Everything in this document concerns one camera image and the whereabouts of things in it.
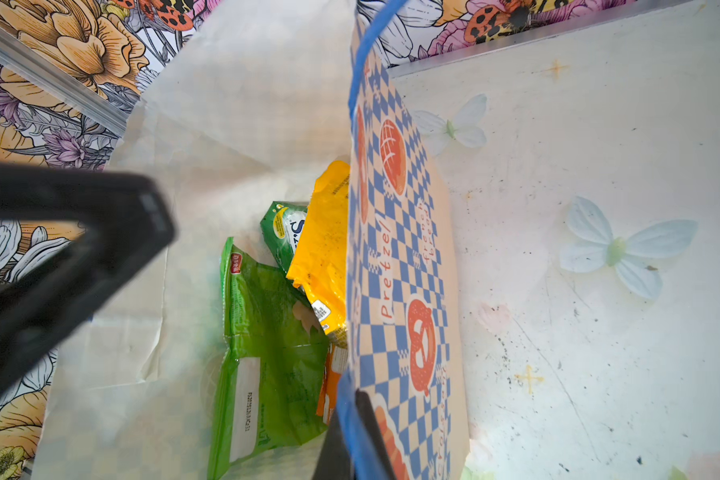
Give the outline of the green chips snack bag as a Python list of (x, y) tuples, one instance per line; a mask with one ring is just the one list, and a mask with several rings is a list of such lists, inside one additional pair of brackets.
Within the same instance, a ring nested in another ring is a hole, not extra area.
[(317, 413), (328, 338), (305, 326), (306, 299), (277, 267), (225, 242), (220, 263), (223, 339), (207, 476), (275, 449), (300, 447), (326, 426)]

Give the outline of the orange white snack bag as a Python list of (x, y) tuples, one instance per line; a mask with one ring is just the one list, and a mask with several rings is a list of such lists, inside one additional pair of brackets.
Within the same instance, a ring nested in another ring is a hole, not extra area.
[(331, 344), (324, 364), (323, 382), (318, 398), (317, 415), (325, 425), (330, 424), (331, 416), (337, 405), (339, 382), (347, 369), (348, 351)]

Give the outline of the blue checkered paper bag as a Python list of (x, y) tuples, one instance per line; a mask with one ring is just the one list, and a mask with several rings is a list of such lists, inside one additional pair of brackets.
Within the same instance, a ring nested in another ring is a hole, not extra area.
[[(447, 189), (387, 68), (423, 1), (221, 6), (131, 115), (113, 163), (154, 177), (176, 240), (63, 344), (37, 479), (210, 479), (225, 242), (277, 267), (260, 221), (350, 166), (347, 369), (395, 479), (456, 479), (469, 451)], [(327, 434), (220, 479), (309, 479)]]

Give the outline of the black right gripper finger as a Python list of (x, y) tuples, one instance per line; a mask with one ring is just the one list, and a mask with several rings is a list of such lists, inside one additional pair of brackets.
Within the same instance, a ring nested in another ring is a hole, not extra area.
[(370, 397), (355, 390), (354, 399), (331, 419), (312, 479), (395, 478)]

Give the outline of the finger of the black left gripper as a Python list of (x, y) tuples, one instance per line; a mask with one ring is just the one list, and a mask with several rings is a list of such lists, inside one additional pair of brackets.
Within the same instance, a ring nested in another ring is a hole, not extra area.
[(0, 220), (78, 221), (86, 229), (0, 285), (0, 396), (176, 237), (156, 183), (133, 173), (0, 163)]

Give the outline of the yellow snack bag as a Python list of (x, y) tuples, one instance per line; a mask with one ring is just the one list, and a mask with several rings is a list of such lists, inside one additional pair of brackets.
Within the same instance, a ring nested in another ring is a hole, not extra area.
[(346, 268), (350, 166), (331, 163), (315, 181), (294, 258), (286, 274), (306, 294), (319, 325), (347, 346)]

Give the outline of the green Fox's candy bag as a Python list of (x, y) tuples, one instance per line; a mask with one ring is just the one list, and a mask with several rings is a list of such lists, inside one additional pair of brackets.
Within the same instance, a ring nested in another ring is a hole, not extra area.
[(306, 218), (306, 204), (273, 201), (260, 221), (264, 242), (284, 273), (290, 268)]

